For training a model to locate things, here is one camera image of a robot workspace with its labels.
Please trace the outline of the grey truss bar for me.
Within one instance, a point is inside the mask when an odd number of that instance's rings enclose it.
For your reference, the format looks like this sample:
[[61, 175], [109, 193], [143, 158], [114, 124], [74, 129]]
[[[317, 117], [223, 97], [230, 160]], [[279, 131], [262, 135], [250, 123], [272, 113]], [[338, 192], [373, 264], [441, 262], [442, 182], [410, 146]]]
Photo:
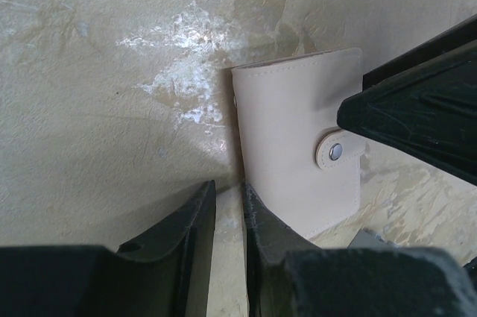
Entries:
[[348, 248], [397, 248], [397, 245], [383, 239], [372, 230], [361, 229], [352, 239]]

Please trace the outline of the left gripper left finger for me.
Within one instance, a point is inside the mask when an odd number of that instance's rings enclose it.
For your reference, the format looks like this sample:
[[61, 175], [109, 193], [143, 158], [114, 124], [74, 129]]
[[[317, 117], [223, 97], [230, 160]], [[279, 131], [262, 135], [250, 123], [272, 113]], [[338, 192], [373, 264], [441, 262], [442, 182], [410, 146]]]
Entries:
[[204, 316], [214, 181], [117, 251], [101, 245], [1, 249], [3, 316]]

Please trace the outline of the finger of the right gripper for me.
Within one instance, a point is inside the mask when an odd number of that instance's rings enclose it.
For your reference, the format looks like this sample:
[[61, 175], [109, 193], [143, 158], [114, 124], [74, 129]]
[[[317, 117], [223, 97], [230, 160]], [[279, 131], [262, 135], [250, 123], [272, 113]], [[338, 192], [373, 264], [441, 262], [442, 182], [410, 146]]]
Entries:
[[476, 43], [347, 98], [337, 124], [476, 184]]
[[367, 90], [401, 72], [430, 61], [447, 52], [476, 40], [476, 15], [465, 19], [442, 34], [407, 51], [363, 76], [363, 89]]

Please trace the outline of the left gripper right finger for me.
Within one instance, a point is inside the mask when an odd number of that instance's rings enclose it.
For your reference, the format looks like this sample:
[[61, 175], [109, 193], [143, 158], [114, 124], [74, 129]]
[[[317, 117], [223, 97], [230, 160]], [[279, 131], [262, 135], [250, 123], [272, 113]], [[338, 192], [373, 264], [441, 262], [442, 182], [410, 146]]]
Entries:
[[476, 282], [437, 248], [322, 249], [243, 187], [251, 316], [474, 316]]

